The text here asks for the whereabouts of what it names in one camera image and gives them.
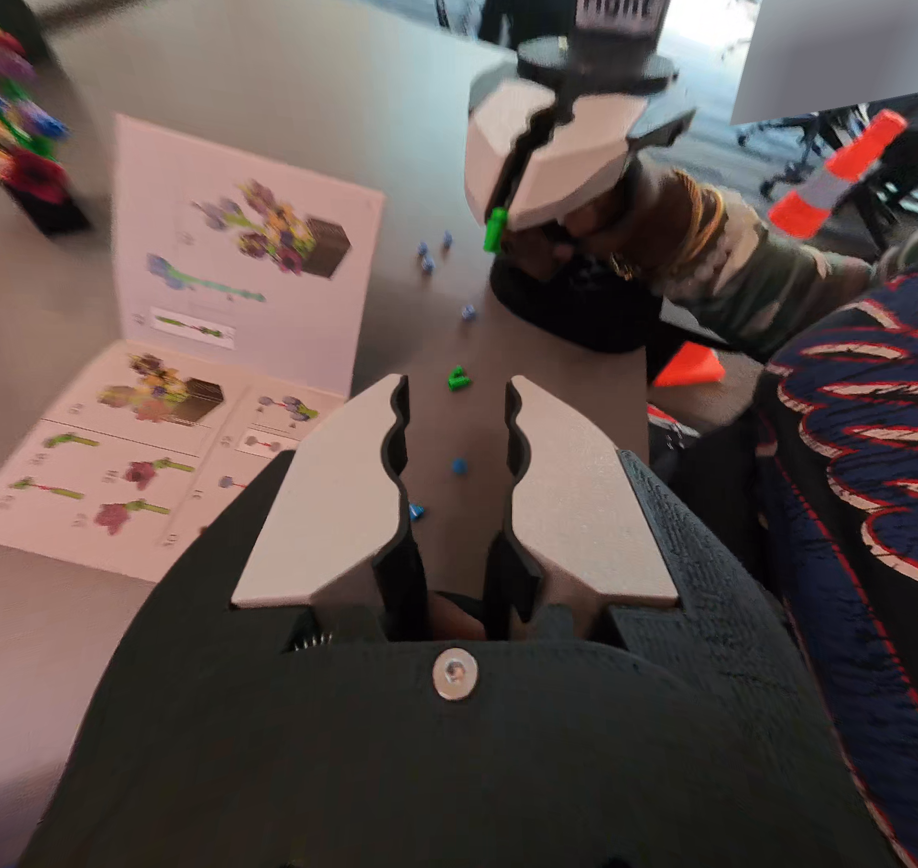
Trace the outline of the lego instruction booklet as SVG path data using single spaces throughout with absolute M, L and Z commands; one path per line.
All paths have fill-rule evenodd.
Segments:
M 348 398 L 384 196 L 117 115 L 120 334 L 2 467 L 2 549 L 155 583 Z

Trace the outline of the person's right hand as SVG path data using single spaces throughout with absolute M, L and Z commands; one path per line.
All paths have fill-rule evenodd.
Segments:
M 610 190 L 566 215 L 571 243 L 552 243 L 549 272 L 580 252 L 636 272 L 666 265 L 678 254 L 693 225 L 692 193 L 668 166 L 635 159 Z

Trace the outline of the lego flower bouquet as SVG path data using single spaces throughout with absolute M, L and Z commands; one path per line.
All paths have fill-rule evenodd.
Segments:
M 33 98 L 36 71 L 17 37 L 1 31 L 1 186 L 46 238 L 81 233 L 90 222 L 58 160 L 70 133 Z

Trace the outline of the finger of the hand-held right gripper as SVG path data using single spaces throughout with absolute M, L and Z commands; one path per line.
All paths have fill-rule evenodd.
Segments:
M 645 97 L 630 94 L 578 98 L 571 121 L 530 155 L 511 198 L 506 230 L 560 223 L 611 189 L 629 158 L 628 134 L 647 105 Z
M 535 82 L 502 80 L 470 112 L 465 199 L 478 224 L 496 209 L 510 224 L 561 219 L 569 169 L 556 130 L 557 95 Z

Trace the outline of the person's right forearm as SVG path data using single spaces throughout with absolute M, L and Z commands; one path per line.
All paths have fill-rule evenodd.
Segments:
M 868 263 L 775 232 L 736 191 L 701 188 L 723 206 L 720 226 L 700 255 L 665 280 L 662 294 L 759 363 L 832 312 L 916 269 L 916 233 Z

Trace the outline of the black rounded pad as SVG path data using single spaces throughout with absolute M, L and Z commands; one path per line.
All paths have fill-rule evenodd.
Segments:
M 520 320 L 599 354 L 644 347 L 663 304 L 642 283 L 580 254 L 543 281 L 497 256 L 489 283 L 497 300 Z

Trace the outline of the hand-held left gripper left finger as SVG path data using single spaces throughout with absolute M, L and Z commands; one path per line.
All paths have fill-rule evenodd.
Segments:
M 406 375 L 387 375 L 300 442 L 231 602 L 366 608 L 390 637 L 426 634 L 426 577 L 407 490 Z

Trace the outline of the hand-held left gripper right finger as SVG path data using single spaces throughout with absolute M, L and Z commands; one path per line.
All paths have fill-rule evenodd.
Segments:
M 576 634 L 609 608 L 679 610 L 678 587 L 615 442 L 526 377 L 506 386 L 511 473 L 488 550 L 486 632 L 524 634 L 548 607 Z

